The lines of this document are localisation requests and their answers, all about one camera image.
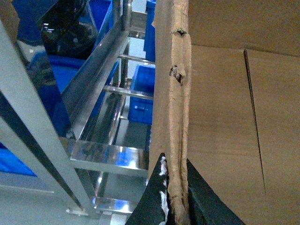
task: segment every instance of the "cardboard box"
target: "cardboard box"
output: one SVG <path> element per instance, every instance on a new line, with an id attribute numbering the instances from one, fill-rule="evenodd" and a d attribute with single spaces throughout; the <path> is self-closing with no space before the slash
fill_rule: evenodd
<path id="1" fill-rule="evenodd" d="M 246 224 L 299 224 L 299 24 L 287 0 L 157 1 L 150 173 L 164 152 L 179 224 L 186 157 Z"/>

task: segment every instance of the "gray floor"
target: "gray floor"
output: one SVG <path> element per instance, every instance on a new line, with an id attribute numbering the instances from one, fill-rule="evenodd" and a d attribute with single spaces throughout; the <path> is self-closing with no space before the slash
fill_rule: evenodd
<path id="1" fill-rule="evenodd" d="M 145 12 L 145 5 L 146 0 L 134 0 L 132 3 L 133 10 L 139 12 Z M 129 54 L 145 57 L 143 40 L 132 38 Z M 132 61 L 129 62 L 128 77 L 134 75 L 135 67 L 138 64 Z M 128 110 L 128 103 L 127 100 L 125 113 Z M 116 144 L 144 148 L 146 131 L 146 125 L 131 124 L 125 120 L 122 122 Z M 19 178 L 13 177 L 12 180 L 8 181 L 8 184 L 24 186 L 24 179 Z M 29 182 L 29 185 L 34 186 L 34 182 L 27 182 Z M 133 188 L 124 195 L 122 190 L 128 190 L 127 184 L 130 184 Z M 145 184 L 144 180 L 140 178 L 126 176 L 120 178 L 119 175 L 111 175 L 107 185 L 120 188 L 111 188 L 110 191 L 105 193 L 105 196 L 138 201 Z M 66 205 L 53 194 L 35 194 L 24 192 L 21 188 L 11 189 L 0 185 L 0 225 L 123 225 L 125 223 L 122 215 L 108 213 L 102 215 L 100 219 L 91 219 L 85 216 L 79 217 L 67 214 L 66 209 Z"/>

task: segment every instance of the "shelving unit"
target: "shelving unit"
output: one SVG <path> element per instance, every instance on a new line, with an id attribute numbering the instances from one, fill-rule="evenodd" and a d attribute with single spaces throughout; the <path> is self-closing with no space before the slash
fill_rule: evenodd
<path id="1" fill-rule="evenodd" d="M 98 218 L 102 211 L 130 214 L 137 205 L 136 201 L 105 196 L 109 176 L 135 177 L 140 189 L 145 187 L 148 177 L 146 143 L 143 149 L 115 145 L 120 123 L 127 119 L 123 115 L 127 96 L 153 99 L 152 93 L 130 90 L 131 79 L 128 79 L 128 60 L 155 64 L 128 55 L 129 37 L 144 37 L 147 16 L 133 12 L 131 0 L 124 0 L 123 4 L 113 0 L 112 15 L 113 27 L 75 71 L 74 78 L 65 88 L 56 87 L 61 91 L 70 121 L 69 139 L 58 136 L 36 91 L 38 88 L 28 76 L 30 71 L 19 58 L 19 54 L 26 54 L 26 48 L 17 52 L 0 24 L 3 43 L 0 97 L 7 103 L 0 110 L 0 142 L 37 175 L 36 180 L 47 185 L 47 188 L 42 184 L 22 188 L 54 193 L 67 205 L 68 213 L 92 218 Z M 116 66 L 112 81 L 108 82 Z"/>

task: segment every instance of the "blue container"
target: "blue container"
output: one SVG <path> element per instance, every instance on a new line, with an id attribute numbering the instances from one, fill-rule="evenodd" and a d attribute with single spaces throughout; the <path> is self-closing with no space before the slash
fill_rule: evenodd
<path id="1" fill-rule="evenodd" d="M 51 68 L 57 83 L 57 86 L 62 93 L 66 86 L 76 75 L 85 60 L 48 55 Z"/>
<path id="2" fill-rule="evenodd" d="M 135 75 L 130 86 L 131 90 L 154 93 L 155 67 L 136 67 Z M 152 124 L 153 100 L 130 97 L 128 120 Z"/>
<path id="3" fill-rule="evenodd" d="M 0 171 L 35 176 L 33 171 L 7 149 L 0 149 Z"/>
<path id="4" fill-rule="evenodd" d="M 144 51 L 146 59 L 155 62 L 155 28 L 151 25 L 154 20 L 156 0 L 147 0 L 147 24 L 145 33 Z"/>

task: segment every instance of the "blue plastic crate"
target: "blue plastic crate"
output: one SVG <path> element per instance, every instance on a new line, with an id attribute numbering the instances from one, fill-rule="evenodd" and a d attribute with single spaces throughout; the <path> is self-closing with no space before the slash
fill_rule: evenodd
<path id="1" fill-rule="evenodd" d="M 0 171 L 35 176 L 33 171 L 7 149 L 0 149 Z"/>
<path id="2" fill-rule="evenodd" d="M 105 20 L 106 13 L 111 3 L 111 0 L 90 0 L 90 9 L 92 11 L 98 32 L 100 31 L 102 23 Z"/>
<path id="3" fill-rule="evenodd" d="M 49 55 L 48 58 L 60 92 L 66 88 L 85 62 L 85 60 L 55 55 Z"/>
<path id="4" fill-rule="evenodd" d="M 151 25 L 154 20 L 156 0 L 147 0 L 147 23 L 145 33 L 144 51 L 146 59 L 155 62 L 155 28 Z"/>
<path id="5" fill-rule="evenodd" d="M 131 90 L 154 93 L 155 67 L 137 66 L 130 86 Z M 152 124 L 153 100 L 130 97 L 128 120 Z"/>

